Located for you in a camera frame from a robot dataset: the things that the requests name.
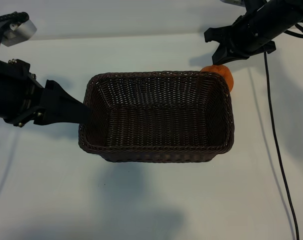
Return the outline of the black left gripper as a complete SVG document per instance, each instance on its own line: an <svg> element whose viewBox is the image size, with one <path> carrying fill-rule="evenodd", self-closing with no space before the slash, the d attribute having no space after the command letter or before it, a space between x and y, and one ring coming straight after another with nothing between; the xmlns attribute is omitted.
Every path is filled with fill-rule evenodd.
<svg viewBox="0 0 303 240"><path fill-rule="evenodd" d="M43 88L30 67L20 59L0 61L0 118L15 127L23 127L31 120L35 125L88 121L87 106L54 80L47 80ZM46 111L41 111L40 100Z"/></svg>

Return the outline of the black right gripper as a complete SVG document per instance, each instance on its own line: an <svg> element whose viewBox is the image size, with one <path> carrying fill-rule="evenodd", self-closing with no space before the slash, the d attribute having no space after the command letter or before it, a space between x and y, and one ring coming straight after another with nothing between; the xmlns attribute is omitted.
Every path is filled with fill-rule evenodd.
<svg viewBox="0 0 303 240"><path fill-rule="evenodd" d="M275 11L247 11L232 25L210 27L204 32L206 43L220 43L212 55L213 65L224 65L238 60L247 60L263 52L276 50L273 38L276 37Z"/></svg>

